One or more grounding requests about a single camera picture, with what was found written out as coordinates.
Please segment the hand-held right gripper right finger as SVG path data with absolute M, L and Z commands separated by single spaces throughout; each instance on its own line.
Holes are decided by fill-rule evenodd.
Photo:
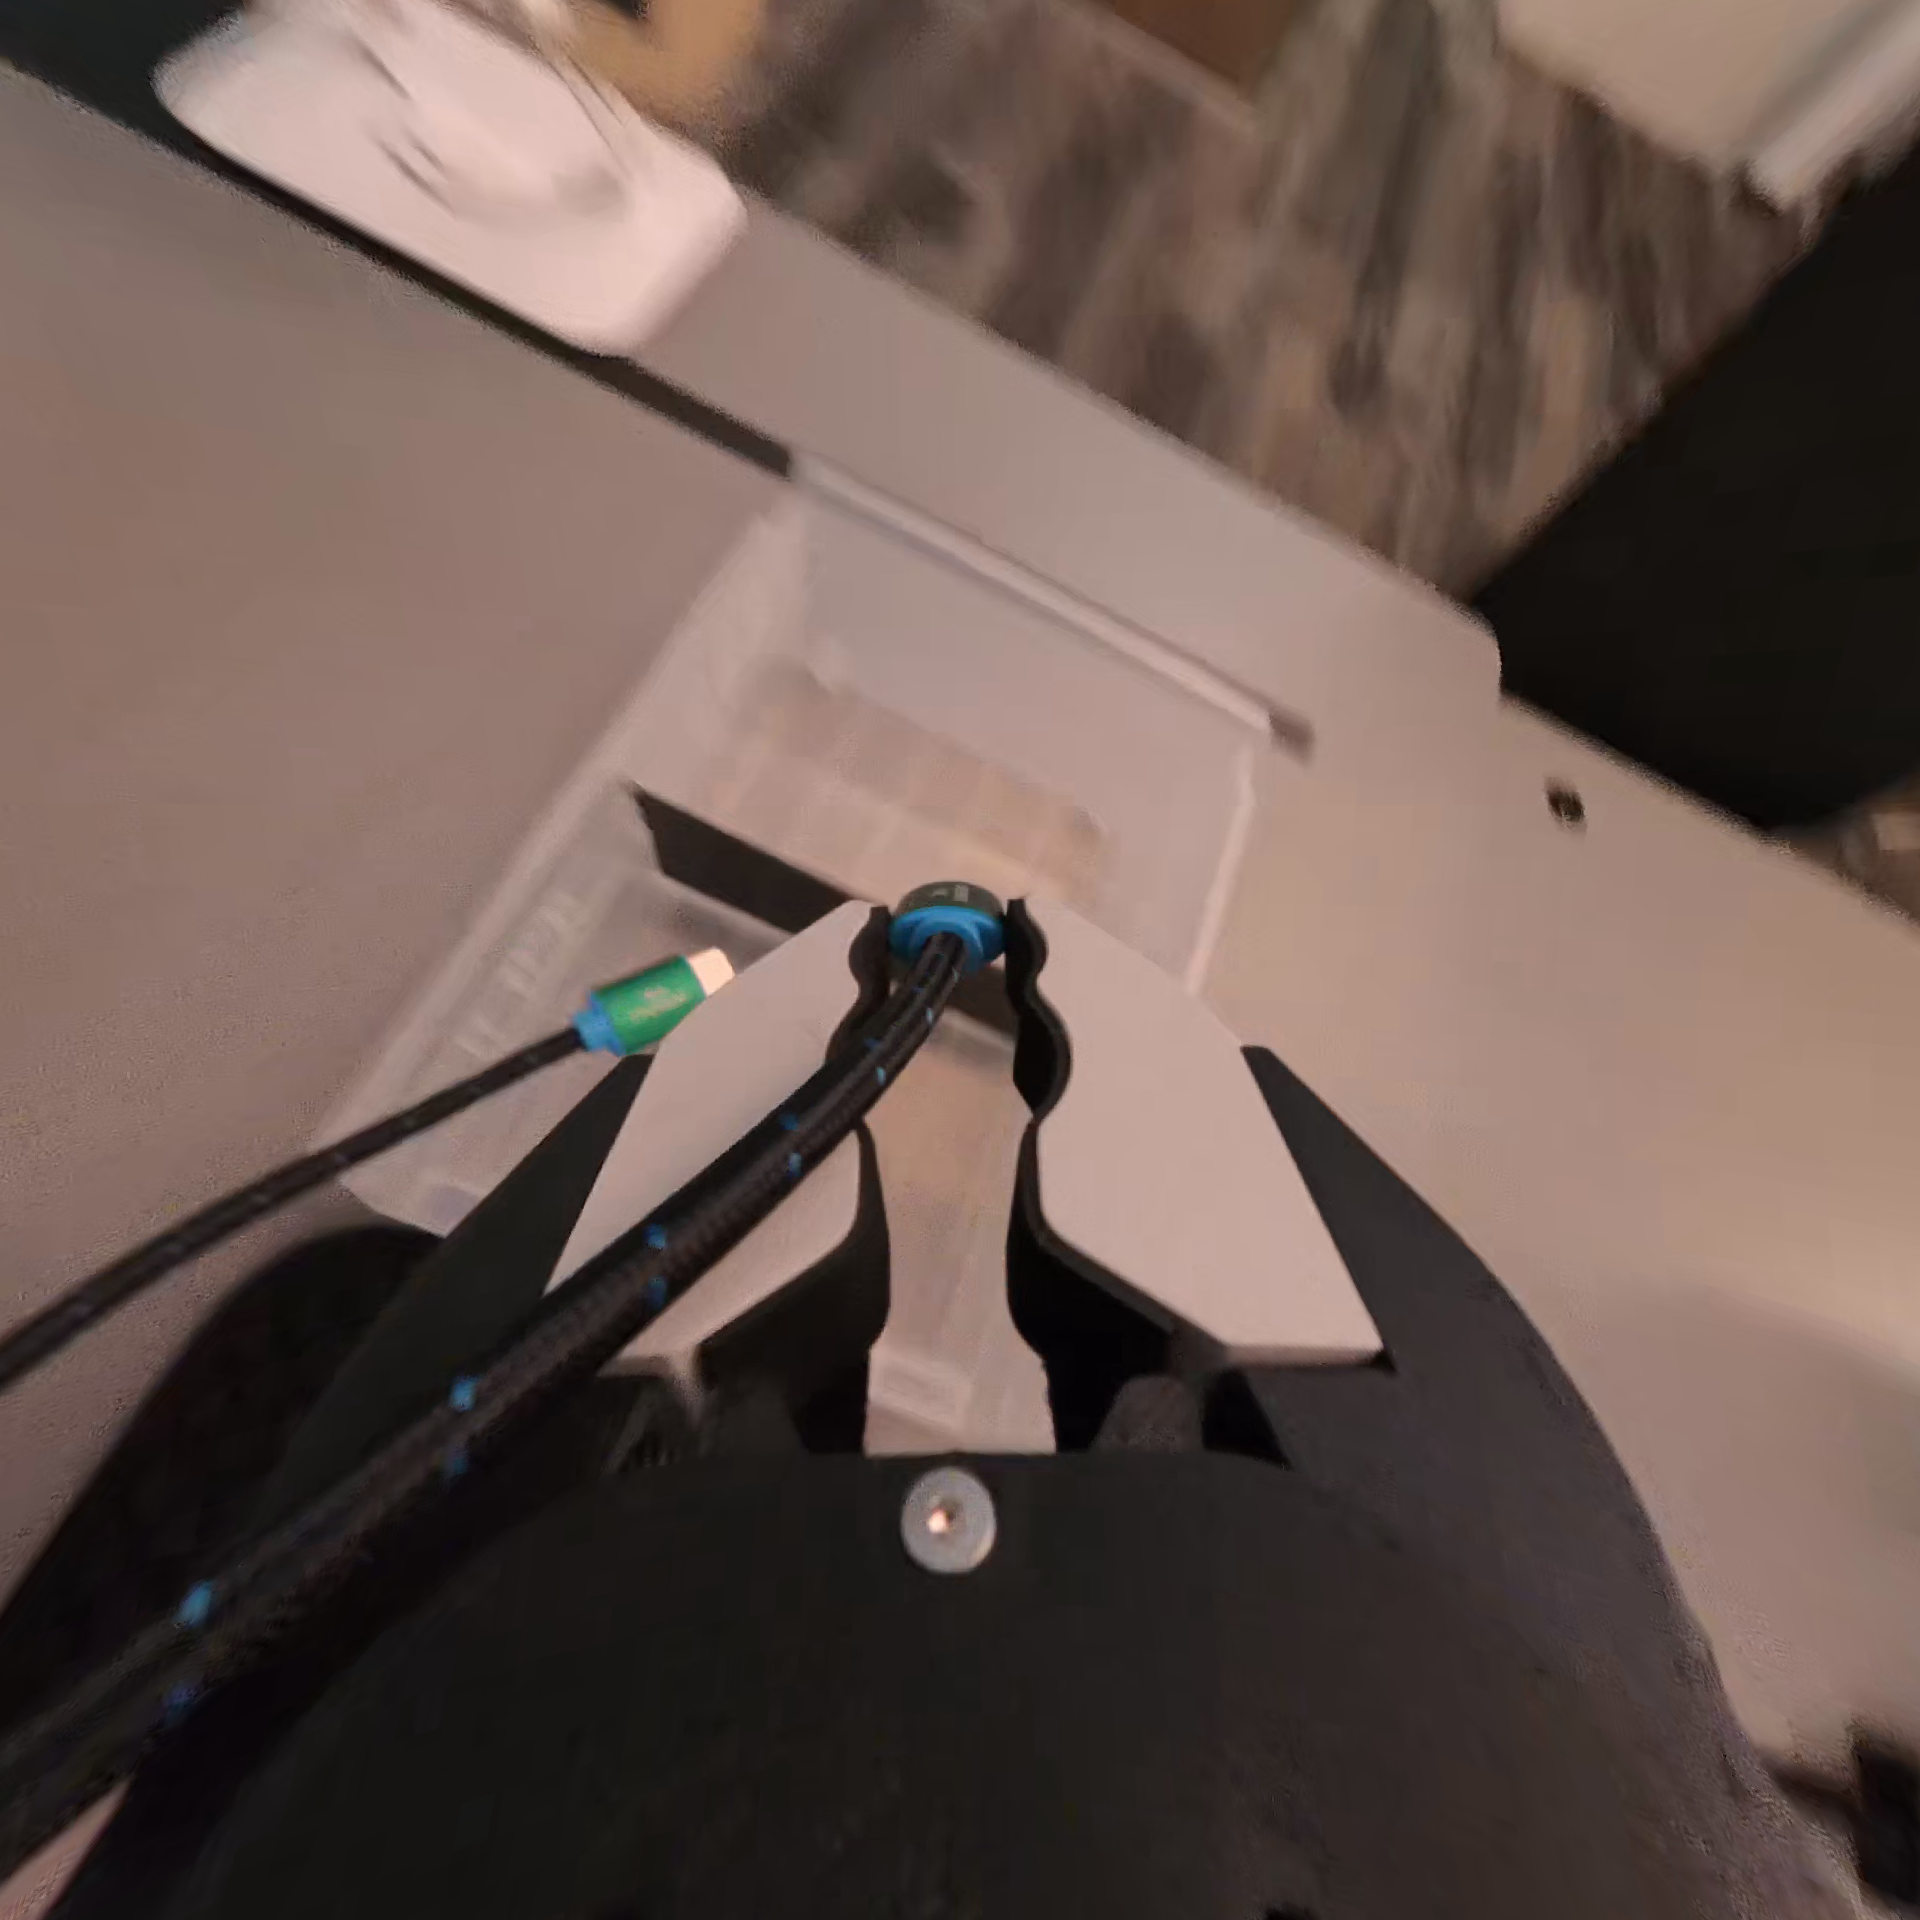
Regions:
M 1235 1031 L 1047 900 L 1005 913 L 1028 1110 L 1005 1300 L 1056 1452 L 1139 1380 L 1208 1406 L 1257 1368 L 1364 1368 L 1383 1339 Z

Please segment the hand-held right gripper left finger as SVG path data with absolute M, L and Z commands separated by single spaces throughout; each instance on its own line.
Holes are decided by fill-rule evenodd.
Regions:
M 564 1240 L 550 1287 L 653 1221 L 785 1105 L 887 991 L 886 907 L 838 904 L 753 960 L 664 1038 Z M 770 1394 L 813 1452 L 858 1452 L 867 1362 L 891 1309 L 878 1156 L 856 1131 L 711 1275 L 612 1358 L 694 1398 Z

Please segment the clear plastic bin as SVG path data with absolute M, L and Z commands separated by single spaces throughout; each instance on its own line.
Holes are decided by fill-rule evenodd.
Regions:
M 742 971 L 837 900 L 924 883 L 1056 900 L 1183 986 L 1208 971 L 1263 723 L 847 506 L 792 492 L 742 533 L 601 742 L 550 786 L 459 940 L 324 1125 L 341 1136 L 561 1029 L 591 986 L 721 947 Z M 891 1233 L 875 1452 L 1044 1449 L 1044 1386 L 1003 1300 L 1025 1106 L 999 971 L 867 1135 Z M 341 1186 L 428 1234 L 583 1097 L 575 1060 Z

